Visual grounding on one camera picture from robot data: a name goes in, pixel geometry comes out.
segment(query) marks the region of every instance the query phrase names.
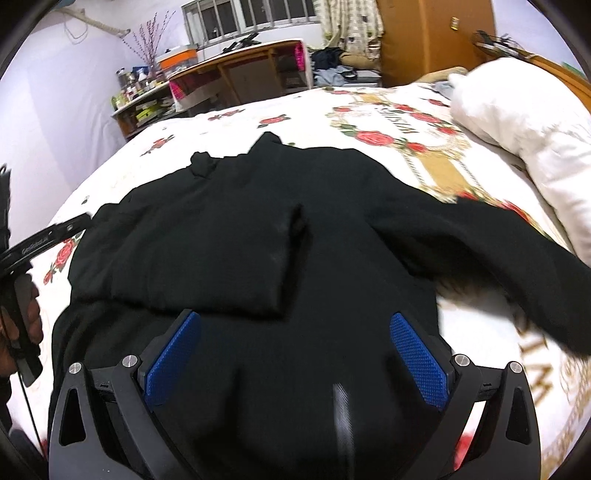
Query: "wooden desk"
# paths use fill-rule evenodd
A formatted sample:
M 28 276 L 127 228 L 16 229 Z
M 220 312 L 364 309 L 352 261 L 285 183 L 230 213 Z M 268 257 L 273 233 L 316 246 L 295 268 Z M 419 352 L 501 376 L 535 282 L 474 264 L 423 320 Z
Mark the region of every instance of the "wooden desk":
M 168 78 L 171 84 L 171 91 L 175 100 L 183 104 L 184 98 L 199 92 L 200 89 L 207 89 L 211 85 L 221 80 L 225 88 L 229 91 L 235 105 L 247 103 L 249 99 L 241 98 L 236 85 L 232 81 L 229 69 L 252 61 L 268 59 L 274 83 L 281 95 L 286 94 L 286 89 L 281 81 L 281 76 L 277 70 L 275 59 L 281 54 L 293 52 L 301 44 L 305 62 L 305 89 L 311 89 L 313 86 L 310 62 L 305 44 L 297 38 L 290 40 L 280 40 L 275 42 L 262 43 L 241 50 L 231 51 L 205 60 L 183 72 L 176 73 Z

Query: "floral bedsheet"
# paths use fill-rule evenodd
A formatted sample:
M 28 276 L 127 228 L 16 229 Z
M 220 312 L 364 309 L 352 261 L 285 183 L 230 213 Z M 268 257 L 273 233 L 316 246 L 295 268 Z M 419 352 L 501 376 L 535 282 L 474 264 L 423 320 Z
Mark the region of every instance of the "floral bedsheet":
M 185 167 L 195 151 L 223 157 L 245 153 L 269 130 L 297 148 L 355 148 L 395 177 L 441 200 L 458 196 L 511 209 L 564 248 L 571 249 L 552 209 L 521 160 L 484 144 L 455 125 L 449 101 L 427 84 L 394 89 L 326 87 L 189 119 L 160 122 L 98 168 L 65 202 L 52 223 L 120 201 L 132 188 Z M 33 279 L 45 339 L 44 371 L 29 388 L 40 435 L 47 435 L 53 384 L 51 329 L 70 300 L 69 259 L 82 235 L 40 255 Z M 500 290 L 442 281 L 438 296 L 443 336 L 479 365 L 525 367 L 534 396 L 543 449 L 542 478 L 559 466 L 591 417 L 591 364 L 563 352 L 537 331 Z M 17 424 L 34 438 L 20 388 L 9 404 Z M 477 404 L 459 445 L 469 445 L 482 412 Z

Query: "cable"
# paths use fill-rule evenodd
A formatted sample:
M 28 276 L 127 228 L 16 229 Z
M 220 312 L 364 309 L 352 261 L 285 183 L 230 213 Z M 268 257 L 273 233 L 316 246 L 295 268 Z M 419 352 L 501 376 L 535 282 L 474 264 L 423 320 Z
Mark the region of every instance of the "cable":
M 37 424 L 35 424 L 35 418 L 33 418 L 33 411 L 31 410 L 31 404 L 29 403 L 29 397 L 27 397 L 27 392 L 25 391 L 25 384 L 22 382 L 21 371 L 18 369 L 18 366 L 17 366 L 17 371 L 18 371 L 18 380 L 21 383 L 22 394 L 25 395 L 25 401 L 27 402 L 27 409 L 29 410 L 29 416 L 31 417 L 31 423 L 33 424 L 33 430 L 35 430 L 35 437 L 37 437 L 37 442 L 39 443 L 39 449 L 41 450 L 41 454 L 43 455 L 43 458 L 45 460 L 47 460 L 47 457 L 45 456 L 45 450 L 43 448 L 43 445 L 41 444 L 41 437 L 39 436 L 39 431 L 37 430 Z
M 4 323 L 4 316 L 2 315 L 2 313 L 0 313 L 0 321 L 2 322 L 2 331 L 5 334 L 7 344 L 10 345 L 10 339 L 8 337 L 8 330 L 6 329 L 6 324 Z M 27 397 L 27 392 L 25 391 L 25 384 L 22 381 L 21 369 L 18 367 L 18 363 L 16 361 L 14 362 L 14 364 L 17 366 L 18 380 L 21 383 L 22 394 L 24 395 L 25 401 L 27 402 L 27 409 L 29 411 L 29 417 L 31 417 L 31 423 L 33 424 L 33 430 L 35 430 L 35 437 L 37 437 L 37 442 L 39 442 L 39 450 L 41 451 L 43 458 L 45 460 L 47 460 L 45 450 L 43 449 L 43 446 L 41 445 L 41 437 L 39 436 L 39 431 L 37 430 L 37 424 L 35 423 L 35 418 L 33 417 L 33 411 L 31 410 L 31 404 L 29 403 L 29 397 Z
M 86 29 L 84 30 L 84 33 L 82 33 L 82 35 L 78 35 L 76 37 L 70 31 L 70 29 L 68 28 L 68 25 L 67 25 L 67 22 L 66 22 L 66 15 L 64 13 L 62 13 L 62 14 L 64 15 L 64 32 L 66 33 L 66 36 L 68 37 L 68 40 L 70 40 L 70 43 L 72 43 L 72 45 L 78 45 L 78 44 L 84 42 L 86 40 L 86 37 L 88 36 L 88 23 L 85 23 L 84 22 L 84 24 L 86 26 Z

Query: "white pillow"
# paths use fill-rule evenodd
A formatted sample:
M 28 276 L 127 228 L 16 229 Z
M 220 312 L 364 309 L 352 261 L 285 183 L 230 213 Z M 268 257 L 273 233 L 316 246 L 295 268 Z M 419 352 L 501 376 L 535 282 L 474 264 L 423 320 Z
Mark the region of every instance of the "white pillow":
M 576 254 L 591 266 L 591 114 L 576 95 L 535 65 L 499 59 L 456 82 L 452 116 L 524 160 Z

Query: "wardrobe door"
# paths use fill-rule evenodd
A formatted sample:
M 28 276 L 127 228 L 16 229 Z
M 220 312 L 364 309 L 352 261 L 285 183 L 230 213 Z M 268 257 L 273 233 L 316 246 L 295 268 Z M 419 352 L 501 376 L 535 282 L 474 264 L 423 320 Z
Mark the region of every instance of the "wardrobe door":
M 384 22 L 381 40 L 382 82 L 405 85 L 425 74 L 424 0 L 377 0 Z
M 428 28 L 427 68 L 472 70 L 486 56 L 472 45 L 472 34 L 484 30 L 495 35 L 491 0 L 423 0 Z

